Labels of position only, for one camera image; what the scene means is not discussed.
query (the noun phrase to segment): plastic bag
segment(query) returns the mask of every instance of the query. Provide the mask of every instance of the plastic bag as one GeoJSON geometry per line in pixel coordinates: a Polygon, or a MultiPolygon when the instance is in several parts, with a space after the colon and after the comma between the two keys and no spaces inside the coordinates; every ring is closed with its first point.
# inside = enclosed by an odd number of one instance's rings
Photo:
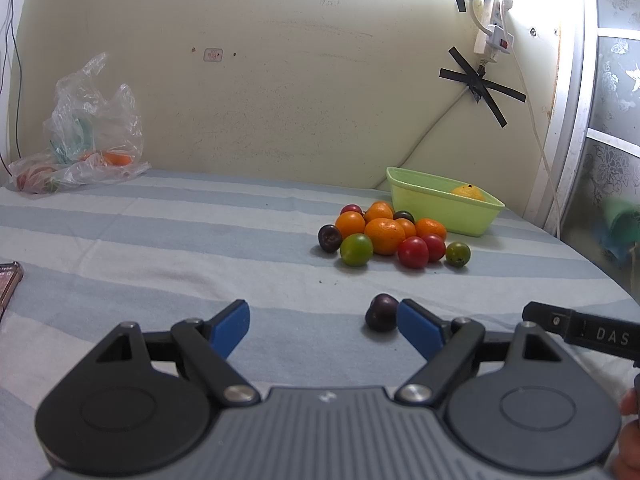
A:
{"type": "Polygon", "coordinates": [[[94,85],[106,59],[102,53],[57,82],[56,107],[43,123],[50,149],[9,165],[18,190],[52,193],[119,182],[151,167],[140,161],[142,130],[131,88],[121,85],[107,101],[94,85]]]}

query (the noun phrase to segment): black cable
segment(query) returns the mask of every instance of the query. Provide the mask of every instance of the black cable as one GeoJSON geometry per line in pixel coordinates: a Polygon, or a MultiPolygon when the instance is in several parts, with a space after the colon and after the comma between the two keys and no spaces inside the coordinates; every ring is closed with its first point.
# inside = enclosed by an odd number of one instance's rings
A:
{"type": "MultiPolygon", "coordinates": [[[[7,55],[9,54],[9,17],[8,17],[9,10],[10,9],[7,9],[6,28],[4,30],[4,59],[2,60],[2,72],[0,73],[0,95],[2,95],[2,88],[4,87],[4,68],[6,67],[7,55]]],[[[9,171],[9,168],[7,167],[7,165],[4,163],[4,158],[2,158],[1,153],[0,153],[0,160],[2,160],[2,165],[4,166],[9,176],[13,176],[11,174],[11,171],[9,171]]]]}
{"type": "Polygon", "coordinates": [[[14,40],[15,57],[18,60],[18,68],[20,69],[20,83],[18,84],[18,103],[15,106],[15,150],[18,152],[18,158],[21,158],[20,145],[18,144],[18,117],[20,115],[20,96],[22,94],[22,63],[20,62],[20,54],[18,54],[18,45],[15,43],[14,33],[14,0],[11,2],[11,37],[14,40]]]}

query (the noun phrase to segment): blue striped fabric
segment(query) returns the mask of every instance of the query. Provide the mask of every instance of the blue striped fabric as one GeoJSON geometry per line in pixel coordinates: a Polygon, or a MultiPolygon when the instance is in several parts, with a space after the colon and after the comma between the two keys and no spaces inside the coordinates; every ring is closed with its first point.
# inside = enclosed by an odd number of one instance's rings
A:
{"type": "MultiPolygon", "coordinates": [[[[251,329],[230,361],[262,390],[397,386],[422,365],[397,333],[372,335],[364,312],[380,292],[443,317],[474,316],[508,330],[524,304],[545,301],[640,320],[633,300],[571,248],[505,211],[455,271],[403,269],[374,257],[362,269],[317,247],[342,205],[388,195],[291,182],[149,171],[116,186],[47,197],[0,189],[0,260],[23,263],[0,326],[0,478],[47,469],[33,434],[42,397],[116,323],[164,330],[209,318],[235,298],[251,329]]],[[[613,393],[628,364],[577,352],[613,393]]]]}

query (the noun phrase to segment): white wall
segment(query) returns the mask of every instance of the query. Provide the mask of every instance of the white wall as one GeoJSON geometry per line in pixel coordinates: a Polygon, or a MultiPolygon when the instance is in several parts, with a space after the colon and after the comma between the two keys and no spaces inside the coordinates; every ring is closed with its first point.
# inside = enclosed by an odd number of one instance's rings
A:
{"type": "MultiPolygon", "coordinates": [[[[544,134],[562,1],[514,2],[544,134]]],[[[55,82],[106,51],[104,88],[131,85],[153,166],[369,187],[460,92],[438,72],[459,70],[454,45],[475,64],[475,35],[453,0],[26,0],[20,145],[43,149],[55,82]],[[204,62],[207,47],[222,62],[204,62]]],[[[521,89],[509,57],[487,72],[521,89]]],[[[14,111],[16,83],[14,67],[14,111]]],[[[526,105],[494,97],[507,127],[466,95],[408,167],[473,182],[521,213],[540,154],[526,105]]]]}
{"type": "MultiPolygon", "coordinates": [[[[4,22],[5,12],[8,6],[9,0],[0,0],[0,24],[4,22]]],[[[14,32],[17,33],[18,25],[20,23],[20,17],[22,15],[22,4],[24,0],[14,0],[14,32]]],[[[4,59],[4,29],[1,31],[2,41],[0,41],[0,71],[2,70],[2,60],[4,59]]],[[[8,164],[8,152],[9,152],[9,131],[8,131],[8,123],[14,121],[15,127],[15,116],[10,117],[7,115],[8,113],[8,104],[9,104],[9,92],[10,92],[10,64],[13,63],[14,60],[14,44],[11,38],[11,31],[9,31],[9,54],[7,56],[7,66],[5,68],[4,74],[4,85],[2,86],[2,92],[0,92],[0,153],[2,154],[2,158],[8,164]]],[[[18,43],[18,52],[20,51],[20,43],[18,43]]],[[[5,179],[8,177],[6,171],[2,164],[0,164],[0,184],[2,184],[5,179]]]]}

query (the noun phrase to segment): fruit pile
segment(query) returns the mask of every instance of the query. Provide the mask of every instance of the fruit pile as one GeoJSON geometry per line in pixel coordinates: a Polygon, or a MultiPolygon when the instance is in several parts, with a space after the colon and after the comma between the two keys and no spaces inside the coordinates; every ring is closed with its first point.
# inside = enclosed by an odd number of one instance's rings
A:
{"type": "Polygon", "coordinates": [[[318,231],[323,251],[335,253],[351,267],[365,265],[373,253],[398,254],[400,263],[422,269],[443,256],[449,265],[463,267],[471,258],[469,246],[462,242],[445,245],[447,230],[440,222],[421,218],[417,222],[408,211],[394,211],[387,202],[374,202],[366,212],[349,204],[342,208],[335,224],[318,231]]]}

